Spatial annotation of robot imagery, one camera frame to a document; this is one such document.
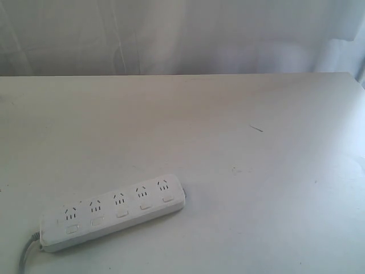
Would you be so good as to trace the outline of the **white backdrop curtain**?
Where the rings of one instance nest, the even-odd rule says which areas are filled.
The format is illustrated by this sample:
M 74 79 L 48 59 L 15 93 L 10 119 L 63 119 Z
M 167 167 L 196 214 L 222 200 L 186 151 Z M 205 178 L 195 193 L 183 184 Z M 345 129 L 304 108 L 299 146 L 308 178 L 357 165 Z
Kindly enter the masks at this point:
M 2 1 L 1 75 L 349 72 L 363 1 Z

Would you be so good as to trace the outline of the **white five-outlet power strip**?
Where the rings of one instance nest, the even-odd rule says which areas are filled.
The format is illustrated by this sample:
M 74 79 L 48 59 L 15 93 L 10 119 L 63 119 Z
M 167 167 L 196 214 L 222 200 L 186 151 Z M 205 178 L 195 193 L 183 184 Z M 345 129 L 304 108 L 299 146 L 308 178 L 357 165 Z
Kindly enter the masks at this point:
M 44 213 L 40 244 L 46 252 L 57 252 L 177 212 L 185 201 L 172 174 L 124 186 Z

